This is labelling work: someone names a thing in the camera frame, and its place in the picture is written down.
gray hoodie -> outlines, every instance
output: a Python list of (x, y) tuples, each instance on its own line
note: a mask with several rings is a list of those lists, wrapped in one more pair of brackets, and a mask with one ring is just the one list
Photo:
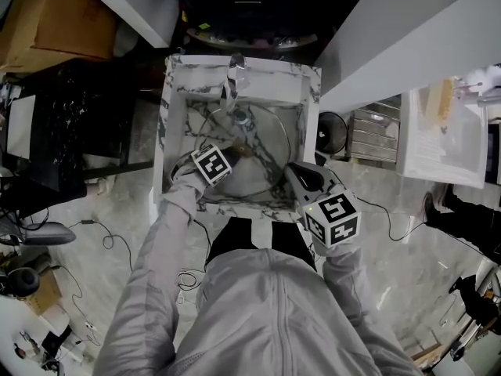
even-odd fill
[(204, 187), (197, 174), (184, 175), (161, 197), (95, 376), (421, 374), (382, 321), (356, 244), (327, 252), (324, 278), (271, 249), (219, 255), (175, 352), (176, 280)]

cardboard box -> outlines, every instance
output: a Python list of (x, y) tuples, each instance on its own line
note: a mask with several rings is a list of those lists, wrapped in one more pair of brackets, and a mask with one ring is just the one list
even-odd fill
[(49, 270), (40, 277), (40, 288), (33, 295), (27, 297), (25, 302), (35, 315), (40, 316), (48, 308), (55, 305), (61, 296), (54, 272)]
[(113, 56), (116, 15), (100, 0), (13, 0), (0, 32), (0, 71), (36, 72), (76, 57)]

paper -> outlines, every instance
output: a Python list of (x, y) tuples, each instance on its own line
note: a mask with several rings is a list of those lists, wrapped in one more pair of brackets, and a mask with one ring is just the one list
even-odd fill
[(35, 95), (14, 100), (10, 107), (7, 130), (7, 153), (24, 159), (30, 158), (31, 122)]

sink basin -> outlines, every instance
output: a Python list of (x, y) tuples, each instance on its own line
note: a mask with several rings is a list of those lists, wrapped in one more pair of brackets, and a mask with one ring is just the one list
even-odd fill
[(157, 133), (153, 188), (167, 192), (178, 159), (207, 143), (221, 149), (238, 139), (252, 155), (231, 176), (207, 189), (202, 212), (294, 221), (294, 197), (283, 177), (289, 161), (314, 161), (320, 73), (316, 68), (247, 59), (250, 86), (227, 122), (219, 108), (229, 57), (171, 56), (167, 61)]

faucet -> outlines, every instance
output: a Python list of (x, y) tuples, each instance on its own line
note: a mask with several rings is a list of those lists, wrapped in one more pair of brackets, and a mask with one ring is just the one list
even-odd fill
[(219, 109), (231, 114), (236, 105), (236, 99), (251, 83), (247, 73), (247, 63), (242, 53), (233, 53), (229, 59), (228, 74), (222, 86)]

